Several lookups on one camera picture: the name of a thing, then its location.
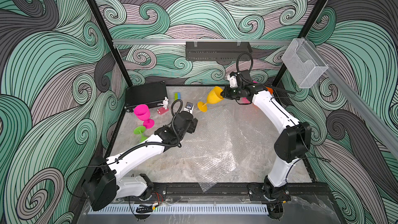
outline pink object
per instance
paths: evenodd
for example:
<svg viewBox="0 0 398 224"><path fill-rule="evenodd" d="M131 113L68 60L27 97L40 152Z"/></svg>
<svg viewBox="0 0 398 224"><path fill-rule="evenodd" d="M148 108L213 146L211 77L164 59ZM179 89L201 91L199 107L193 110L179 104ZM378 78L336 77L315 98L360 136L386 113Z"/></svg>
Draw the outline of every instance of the pink object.
<svg viewBox="0 0 398 224"><path fill-rule="evenodd" d="M167 111L169 111L169 108L160 107L158 109L158 114L162 115L162 114L164 114Z"/></svg>
<svg viewBox="0 0 398 224"><path fill-rule="evenodd" d="M153 119L148 119L148 120L144 121L144 123L142 125L144 127L146 127L147 129L150 129L155 125L155 121Z"/></svg>
<svg viewBox="0 0 398 224"><path fill-rule="evenodd" d="M250 103L250 101L246 98L242 98L242 103L248 104L248 103Z"/></svg>
<svg viewBox="0 0 398 224"><path fill-rule="evenodd" d="M149 108L145 104L138 105L134 108L134 114L141 121L146 121L150 117Z"/></svg>

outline plastic holder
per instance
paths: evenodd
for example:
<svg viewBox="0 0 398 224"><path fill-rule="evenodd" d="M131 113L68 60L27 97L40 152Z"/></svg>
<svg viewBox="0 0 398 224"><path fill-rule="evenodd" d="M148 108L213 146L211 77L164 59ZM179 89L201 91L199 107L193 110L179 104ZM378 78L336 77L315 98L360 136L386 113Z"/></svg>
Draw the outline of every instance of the plastic holder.
<svg viewBox="0 0 398 224"><path fill-rule="evenodd" d="M282 61L299 88L310 88L328 69L315 45L304 38L296 38L282 56Z"/></svg>

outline red wire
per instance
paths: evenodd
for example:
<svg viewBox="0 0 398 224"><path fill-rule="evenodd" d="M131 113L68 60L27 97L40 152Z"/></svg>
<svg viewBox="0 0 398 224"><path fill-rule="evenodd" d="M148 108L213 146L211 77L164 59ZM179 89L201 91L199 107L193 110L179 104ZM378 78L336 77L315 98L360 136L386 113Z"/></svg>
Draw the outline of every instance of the red wire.
<svg viewBox="0 0 398 224"><path fill-rule="evenodd" d="M162 202L163 202L163 196L161 194L159 194L158 192L155 192L156 196L158 197L158 200L160 200L159 195L162 197Z"/></svg>

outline black metal frame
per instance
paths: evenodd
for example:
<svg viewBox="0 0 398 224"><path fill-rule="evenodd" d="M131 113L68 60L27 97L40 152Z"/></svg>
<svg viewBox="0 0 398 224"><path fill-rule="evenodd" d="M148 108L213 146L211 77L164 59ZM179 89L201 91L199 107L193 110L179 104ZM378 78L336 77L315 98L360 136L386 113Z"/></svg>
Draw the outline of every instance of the black metal frame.
<svg viewBox="0 0 398 224"><path fill-rule="evenodd" d="M109 30L105 24L105 21L101 15L100 9L98 8L96 1L95 0L87 0L87 4L91 9L91 11L94 15L94 18L97 20L98 27L101 30L102 35L104 36L105 41L107 42L109 49L111 50L112 55L115 58L117 65L119 66L119 69L127 83L127 86L131 87L132 82L131 82L129 73L127 72L127 69L123 64L123 60L122 60L122 57L120 56L119 51L113 46L111 33L109 32Z"/></svg>
<svg viewBox="0 0 398 224"><path fill-rule="evenodd" d="M316 19L318 18L319 14L322 12L322 9L325 7L325 4L328 0L318 0L315 3L315 7L312 9L310 16L305 21L304 26L302 27L299 35L297 38L306 37L310 32L311 27L315 23ZM286 65L283 63L281 68L279 69L274 81L272 82L272 86L277 87L279 82L282 79L282 76L286 72Z"/></svg>
<svg viewBox="0 0 398 224"><path fill-rule="evenodd" d="M312 25L315 23L317 17L321 13L326 2L327 2L327 0L318 0L316 2L314 9L312 10L306 23L304 24L300 34L298 35L298 38L305 37L309 33ZM121 73L127 83L127 86L128 87L132 86L133 84L131 82L129 74L123 64L123 60L120 56L120 53L118 52L117 48L115 48L113 46L112 36L111 36L108 28L106 27L105 21L100 13L100 10L98 8L96 1L95 0L87 0L87 3L92 10L92 13L99 25L99 28L100 28L102 34L105 37L105 40L112 52L113 57L116 60L117 65L119 66L119 68L121 70ZM286 66L284 64L282 64L282 67L278 71L278 74L276 75L276 77L272 83L272 86L276 87L279 84L285 71L286 71ZM212 85L180 85L180 86L212 86ZM110 152L112 151L112 148L115 143L116 136L117 136L117 133L121 126L121 123L123 121L124 115L125 115L125 110L123 109L119 116L119 119L117 121L116 128L112 134L111 141L109 143L106 153L104 154L104 157L108 157L110 155ZM297 196L297 197L301 197L304 199L308 199L309 197L310 198L312 197L313 202L317 202L317 198L316 198L317 195L328 196L328 198L332 202L334 211L336 212L339 220L341 221L341 223L345 224L346 220L343 217L343 215L340 211L340 208L338 207L336 200L334 199L328 185L326 183L315 182L316 178L315 178L315 174L314 174L311 166L305 159L304 159L304 162L305 162L307 171L311 177L311 180L313 182L312 183L289 183L287 185L289 194L291 196ZM252 200L256 200L252 196L253 193L251 192L251 190L249 190L250 187L253 187L253 186L255 187L256 185L258 185L258 187L262 187L262 183L217 183L216 185L211 187L206 192L203 192L198 183L154 183L154 190L156 192L162 194L164 197L170 197L170 198L172 197L174 200L179 200L179 201L181 201L182 197L217 197L217 196L218 197L220 197L220 196L221 197L242 196L242 197L249 197ZM261 203L269 204L272 202L261 201Z"/></svg>

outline vertical post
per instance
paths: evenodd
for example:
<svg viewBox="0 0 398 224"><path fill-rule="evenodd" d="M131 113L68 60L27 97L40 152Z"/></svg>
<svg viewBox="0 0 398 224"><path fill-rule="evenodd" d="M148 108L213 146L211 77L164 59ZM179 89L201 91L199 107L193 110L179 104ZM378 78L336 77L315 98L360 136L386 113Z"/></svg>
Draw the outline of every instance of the vertical post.
<svg viewBox="0 0 398 224"><path fill-rule="evenodd" d="M299 33L297 38L302 38L307 36L307 34L310 32L312 25L315 23L319 14L322 12L323 8L325 7L327 1L328 0L318 0L316 2L315 7L312 9L310 16L307 18L307 21L302 27L301 32ZM278 86L279 82L282 79L282 76L285 74L285 71L286 71L286 66L285 64L282 64L281 68L278 71L278 74L276 75L274 81L272 82L272 86L274 87Z"/></svg>
<svg viewBox="0 0 398 224"><path fill-rule="evenodd" d="M122 60L122 57L120 56L120 53L113 46L111 33L109 32L109 30L105 24L105 21L102 18L100 9L98 8L96 1L95 0L87 0L87 4L90 7L95 19L97 20L99 29L101 30L106 42L108 43L109 49L111 50L112 55L115 58L117 65L119 66L119 69L127 83L127 86L131 87L132 82L131 82L129 73L127 72L127 69L123 64L123 60Z"/></svg>

